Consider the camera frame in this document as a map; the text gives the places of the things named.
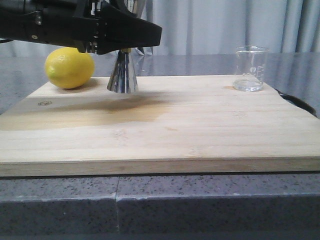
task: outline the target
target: white curtain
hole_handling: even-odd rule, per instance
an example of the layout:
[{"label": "white curtain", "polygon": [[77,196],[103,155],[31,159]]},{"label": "white curtain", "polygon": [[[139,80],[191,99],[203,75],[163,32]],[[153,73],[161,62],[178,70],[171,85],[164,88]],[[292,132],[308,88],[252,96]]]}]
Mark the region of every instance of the white curtain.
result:
[{"label": "white curtain", "polygon": [[[232,54],[243,45],[320,52],[320,0],[146,0],[142,18],[163,28],[154,55]],[[0,44],[0,56],[47,56],[56,48],[14,41]]]}]

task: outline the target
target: countertop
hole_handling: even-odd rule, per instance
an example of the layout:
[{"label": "countertop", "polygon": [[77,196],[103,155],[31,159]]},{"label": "countertop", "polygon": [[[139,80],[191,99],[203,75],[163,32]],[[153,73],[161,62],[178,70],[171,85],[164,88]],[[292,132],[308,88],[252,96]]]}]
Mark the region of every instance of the countertop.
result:
[{"label": "countertop", "polygon": [[[110,76],[115,55],[93,58],[94,76]],[[235,65],[232,54],[134,55],[133,60],[137,76],[225,75],[233,74]],[[44,62],[44,57],[0,57],[0,114],[47,82]],[[319,66],[320,53],[270,53],[265,82],[308,103],[319,116]],[[244,231],[295,237],[312,231],[312,237],[319,234],[319,220],[318,172],[0,178],[3,239]]]}]

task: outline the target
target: wood grain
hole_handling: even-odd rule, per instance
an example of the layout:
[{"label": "wood grain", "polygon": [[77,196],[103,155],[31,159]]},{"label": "wood grain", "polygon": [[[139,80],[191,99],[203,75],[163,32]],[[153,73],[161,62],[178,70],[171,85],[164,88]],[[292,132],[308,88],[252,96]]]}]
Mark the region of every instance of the wood grain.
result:
[{"label": "wood grain", "polygon": [[320,170],[320,120],[265,84],[234,76],[108,78],[63,90],[46,83],[0,116],[0,176]]}]

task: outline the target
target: metal funnel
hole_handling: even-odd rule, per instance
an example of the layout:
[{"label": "metal funnel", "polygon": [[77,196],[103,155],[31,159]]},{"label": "metal funnel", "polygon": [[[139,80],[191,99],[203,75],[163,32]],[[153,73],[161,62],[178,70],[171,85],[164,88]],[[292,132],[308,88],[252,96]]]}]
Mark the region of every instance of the metal funnel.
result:
[{"label": "metal funnel", "polygon": [[[127,9],[141,18],[146,0],[124,0]],[[120,49],[110,76],[107,89],[115,93],[130,94],[138,90],[131,48]]]},{"label": "metal funnel", "polygon": [[119,94],[130,94],[138,90],[137,76],[131,57],[131,48],[121,49],[107,86],[107,89]]}]

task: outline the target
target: yellow lemon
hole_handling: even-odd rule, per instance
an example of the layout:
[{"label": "yellow lemon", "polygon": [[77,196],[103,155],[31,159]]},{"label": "yellow lemon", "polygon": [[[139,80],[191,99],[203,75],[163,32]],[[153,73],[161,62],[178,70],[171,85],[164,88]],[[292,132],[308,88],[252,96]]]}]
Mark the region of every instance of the yellow lemon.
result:
[{"label": "yellow lemon", "polygon": [[48,55],[44,69],[52,84],[63,89],[73,89],[91,78],[95,62],[89,53],[78,52],[73,47],[62,47]]}]

